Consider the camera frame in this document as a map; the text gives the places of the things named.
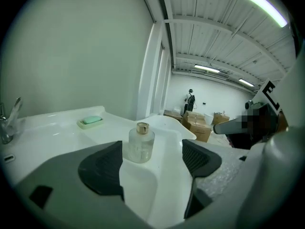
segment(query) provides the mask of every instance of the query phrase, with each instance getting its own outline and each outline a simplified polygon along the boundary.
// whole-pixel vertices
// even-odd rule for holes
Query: soap bar
[[[100,116],[94,115],[94,116],[88,116],[82,120],[82,122],[87,125],[91,124],[97,121],[100,121],[102,118]]]

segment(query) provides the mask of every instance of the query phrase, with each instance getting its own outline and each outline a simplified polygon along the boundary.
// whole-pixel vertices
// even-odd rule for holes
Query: gold bottle cap
[[[137,133],[144,135],[148,133],[148,127],[149,124],[145,123],[145,122],[139,122],[137,123]]]

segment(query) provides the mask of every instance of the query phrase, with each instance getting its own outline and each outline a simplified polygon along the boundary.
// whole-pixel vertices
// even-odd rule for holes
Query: fluorescent light
[[[217,69],[213,69],[213,68],[209,68],[209,67],[205,67],[205,66],[201,66],[201,65],[197,65],[197,64],[195,64],[195,68],[206,70],[206,71],[213,71],[216,73],[219,72],[219,70],[217,70]]]
[[[284,17],[276,10],[275,7],[271,5],[267,0],[251,0],[256,5],[260,6],[265,12],[267,12],[278,24],[280,27],[284,27],[287,24],[287,21]]]
[[[249,83],[249,82],[246,82],[246,81],[243,80],[243,79],[239,79],[239,81],[242,82],[242,83],[245,83],[245,84],[247,84],[247,85],[249,85],[249,86],[254,86],[253,84],[251,84],[251,83]]]

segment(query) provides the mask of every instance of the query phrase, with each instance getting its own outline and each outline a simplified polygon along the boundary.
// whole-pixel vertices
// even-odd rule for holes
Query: perfume bottle
[[[128,158],[135,163],[145,163],[150,160],[153,152],[154,132],[144,122],[129,132]]]

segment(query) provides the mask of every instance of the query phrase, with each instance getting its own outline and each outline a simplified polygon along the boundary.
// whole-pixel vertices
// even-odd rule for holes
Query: faucet
[[[13,140],[17,132],[16,123],[22,103],[22,99],[17,98],[8,118],[5,115],[4,104],[0,103],[0,136],[3,144],[8,144]]]

